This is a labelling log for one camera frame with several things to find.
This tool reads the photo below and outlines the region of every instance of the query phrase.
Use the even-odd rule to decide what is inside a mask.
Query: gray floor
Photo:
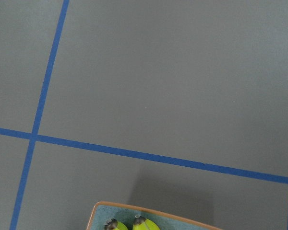
[[[2,129],[31,133],[61,6],[0,1]],[[288,177],[288,0],[71,0],[38,134]],[[28,143],[0,135],[0,229]],[[84,230],[101,200],[288,224],[288,184],[37,141],[17,229]]]

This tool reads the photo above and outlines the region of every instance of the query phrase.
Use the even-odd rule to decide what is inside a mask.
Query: bowl
[[[86,230],[104,230],[106,221],[112,218],[117,219],[125,224],[129,230],[132,230],[135,215],[141,215],[152,220],[160,227],[160,230],[220,230],[207,224],[168,213],[107,201],[95,204]]]

